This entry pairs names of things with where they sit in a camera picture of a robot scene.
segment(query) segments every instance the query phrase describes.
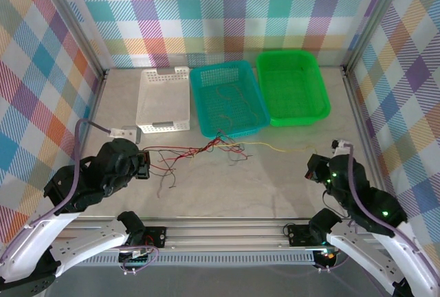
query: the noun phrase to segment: teal plastic basket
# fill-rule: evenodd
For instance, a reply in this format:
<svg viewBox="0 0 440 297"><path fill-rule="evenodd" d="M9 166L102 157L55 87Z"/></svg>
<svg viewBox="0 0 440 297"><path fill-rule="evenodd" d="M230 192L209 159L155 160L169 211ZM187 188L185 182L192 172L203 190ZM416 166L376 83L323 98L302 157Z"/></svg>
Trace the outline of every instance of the teal plastic basket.
<svg viewBox="0 0 440 297"><path fill-rule="evenodd" d="M236 138L269 125L269 112L247 61L193 69L190 82L205 137L215 138L221 131Z"/></svg>

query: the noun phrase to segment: plaid wall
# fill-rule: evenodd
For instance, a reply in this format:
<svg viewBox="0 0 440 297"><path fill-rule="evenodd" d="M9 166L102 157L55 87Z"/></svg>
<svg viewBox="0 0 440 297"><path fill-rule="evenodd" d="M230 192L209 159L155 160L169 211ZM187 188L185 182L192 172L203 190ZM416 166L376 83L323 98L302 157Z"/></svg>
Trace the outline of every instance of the plaid wall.
<svg viewBox="0 0 440 297"><path fill-rule="evenodd" d="M355 75L386 187L440 267L440 0L393 0Z"/></svg>
<svg viewBox="0 0 440 297"><path fill-rule="evenodd" d="M0 246L70 163L98 79L51 0L0 0Z"/></svg>
<svg viewBox="0 0 440 297"><path fill-rule="evenodd" d="M102 64L119 68L253 63L292 48L340 65L376 1L68 0Z"/></svg>

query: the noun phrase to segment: gray floor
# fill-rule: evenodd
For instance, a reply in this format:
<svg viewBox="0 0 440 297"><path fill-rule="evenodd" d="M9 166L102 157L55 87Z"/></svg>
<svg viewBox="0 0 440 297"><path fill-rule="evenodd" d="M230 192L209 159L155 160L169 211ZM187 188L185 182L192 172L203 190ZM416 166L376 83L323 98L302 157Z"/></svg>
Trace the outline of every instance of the gray floor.
<svg viewBox="0 0 440 297"><path fill-rule="evenodd" d="M75 267L46 297L374 297L382 296L353 261L332 273L309 265L262 267L148 267L124 276L118 267Z"/></svg>

